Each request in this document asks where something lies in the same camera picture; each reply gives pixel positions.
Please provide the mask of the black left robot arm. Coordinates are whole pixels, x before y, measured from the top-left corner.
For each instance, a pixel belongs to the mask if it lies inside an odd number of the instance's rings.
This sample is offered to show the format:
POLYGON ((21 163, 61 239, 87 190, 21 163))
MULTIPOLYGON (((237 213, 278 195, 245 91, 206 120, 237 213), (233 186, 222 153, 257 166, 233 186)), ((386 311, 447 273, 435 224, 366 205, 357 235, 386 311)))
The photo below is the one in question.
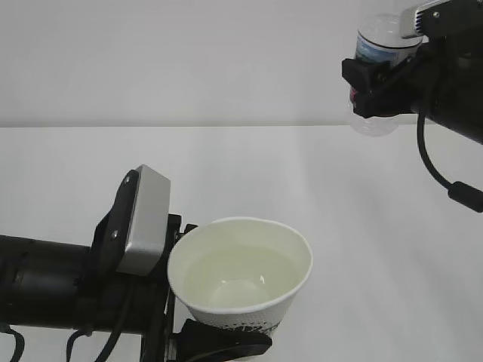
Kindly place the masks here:
POLYGON ((113 231, 103 219, 91 247, 2 236, 1 332, 13 336, 11 360, 23 356, 19 326, 66 329, 75 341, 97 331, 109 338, 98 360, 111 355, 121 334, 140 336, 142 361, 229 361, 264 354, 269 336, 249 327, 227 330, 187 320, 174 332, 174 294, 166 256, 145 277, 108 271, 100 258, 113 248, 113 231))

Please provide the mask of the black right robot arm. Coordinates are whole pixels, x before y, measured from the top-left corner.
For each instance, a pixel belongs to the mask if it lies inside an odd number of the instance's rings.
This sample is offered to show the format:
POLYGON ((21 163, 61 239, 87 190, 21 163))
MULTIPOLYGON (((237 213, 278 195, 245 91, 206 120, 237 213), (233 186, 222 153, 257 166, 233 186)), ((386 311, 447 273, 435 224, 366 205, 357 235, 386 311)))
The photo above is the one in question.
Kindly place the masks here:
POLYGON ((357 53, 341 64, 349 103, 360 118, 418 114, 482 142, 482 27, 419 43, 401 60, 357 53))

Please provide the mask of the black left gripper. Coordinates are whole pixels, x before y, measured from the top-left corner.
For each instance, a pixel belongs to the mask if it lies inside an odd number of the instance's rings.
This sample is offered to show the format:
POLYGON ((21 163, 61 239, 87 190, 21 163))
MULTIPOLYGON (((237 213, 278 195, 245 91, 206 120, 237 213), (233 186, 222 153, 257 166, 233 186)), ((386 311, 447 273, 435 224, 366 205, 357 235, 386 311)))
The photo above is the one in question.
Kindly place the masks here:
MULTIPOLYGON (((121 334, 139 334, 140 360, 163 361, 174 322, 168 257, 183 235, 182 218, 168 216, 163 254, 146 276, 136 276, 131 271, 118 273, 112 268, 104 274, 100 271, 107 265, 100 259, 101 253, 110 246, 120 247, 121 230, 128 225, 123 222, 111 229, 109 218, 106 215, 94 232, 83 289, 93 301, 85 312, 89 320, 75 332, 75 338, 89 337, 94 331, 109 331, 109 338, 96 358, 106 361, 121 334)), ((179 333, 172 334, 170 342, 169 361, 181 362, 244 360, 263 355, 272 347, 272 339, 263 333, 220 329, 190 319, 179 333)))

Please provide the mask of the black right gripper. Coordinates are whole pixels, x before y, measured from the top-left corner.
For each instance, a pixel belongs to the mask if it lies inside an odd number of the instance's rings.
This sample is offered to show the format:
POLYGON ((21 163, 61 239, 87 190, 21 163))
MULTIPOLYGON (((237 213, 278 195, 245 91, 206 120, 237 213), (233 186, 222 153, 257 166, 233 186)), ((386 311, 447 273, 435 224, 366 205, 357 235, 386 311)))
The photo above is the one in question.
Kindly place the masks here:
POLYGON ((389 61, 346 58, 353 112, 361 117, 423 112, 427 117, 482 115, 482 26, 429 38, 391 70, 389 61))

